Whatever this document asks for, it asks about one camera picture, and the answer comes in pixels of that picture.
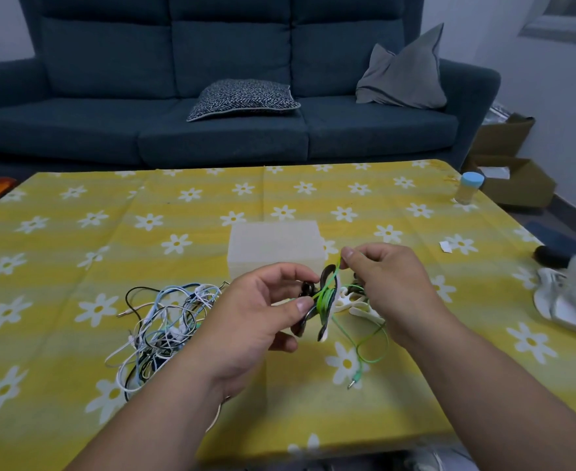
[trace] person's left hand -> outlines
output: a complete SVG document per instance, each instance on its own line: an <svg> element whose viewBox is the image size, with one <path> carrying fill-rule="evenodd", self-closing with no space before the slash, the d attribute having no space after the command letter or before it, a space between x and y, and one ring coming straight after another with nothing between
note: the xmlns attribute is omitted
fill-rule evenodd
<svg viewBox="0 0 576 471"><path fill-rule="evenodd" d="M319 276L302 264L264 266L236 278L208 311L185 348L202 357L204 371L220 382L223 397L242 391L267 350L297 350L297 340L281 330L300 321L314 300L271 304L299 296L303 281L317 283Z"/></svg>

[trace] sofa armrest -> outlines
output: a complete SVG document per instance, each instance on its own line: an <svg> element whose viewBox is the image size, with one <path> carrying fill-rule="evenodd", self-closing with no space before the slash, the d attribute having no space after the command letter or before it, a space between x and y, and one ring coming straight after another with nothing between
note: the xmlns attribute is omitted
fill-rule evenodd
<svg viewBox="0 0 576 471"><path fill-rule="evenodd" d="M447 97L444 112L458 118L458 133L452 147L451 165L460 169L500 88L497 71L441 60L441 86Z"/></svg>
<svg viewBox="0 0 576 471"><path fill-rule="evenodd" d="M48 76L37 58L0 62L0 107L51 97Z"/></svg>

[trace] black and white patterned pillow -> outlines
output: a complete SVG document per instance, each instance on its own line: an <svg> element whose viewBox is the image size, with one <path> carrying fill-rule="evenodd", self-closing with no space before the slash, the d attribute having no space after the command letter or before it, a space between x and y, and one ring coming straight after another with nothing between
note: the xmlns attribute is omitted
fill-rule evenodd
<svg viewBox="0 0 576 471"><path fill-rule="evenodd" d="M188 115L188 122L229 112L283 113L300 107L286 84L258 79L221 79L203 89Z"/></svg>

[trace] gray pillow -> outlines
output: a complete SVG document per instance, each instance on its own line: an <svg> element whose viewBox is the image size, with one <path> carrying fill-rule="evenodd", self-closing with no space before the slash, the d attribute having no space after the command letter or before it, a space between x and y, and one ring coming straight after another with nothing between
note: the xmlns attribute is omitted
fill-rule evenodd
<svg viewBox="0 0 576 471"><path fill-rule="evenodd" d="M300 107L286 84L257 79L222 79L203 89L188 115L188 122L229 112L283 113Z"/></svg>
<svg viewBox="0 0 576 471"><path fill-rule="evenodd" d="M442 31L441 23L412 41L397 56L375 45L369 69L356 86L356 102L418 109L439 109L446 105L438 56Z"/></svg>

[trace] yellow floral tablecloth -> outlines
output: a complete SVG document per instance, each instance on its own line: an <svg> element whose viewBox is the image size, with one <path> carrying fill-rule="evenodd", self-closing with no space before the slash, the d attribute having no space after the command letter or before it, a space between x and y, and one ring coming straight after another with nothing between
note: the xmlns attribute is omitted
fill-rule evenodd
<svg viewBox="0 0 576 471"><path fill-rule="evenodd" d="M115 317L126 291L220 285L236 221L316 220L330 262L343 245L412 247L465 324L576 410L576 334L532 304L538 241L483 194L453 203L457 178L439 161L34 176L0 202L0 469L72 459L124 402L103 361L134 325ZM373 330L340 320L356 338ZM325 343L315 329L296 354L269 354L225 405L202 462L394 447L451 431L405 351L392 344L347 390L355 351L335 326ZM380 336L361 352L384 347Z"/></svg>

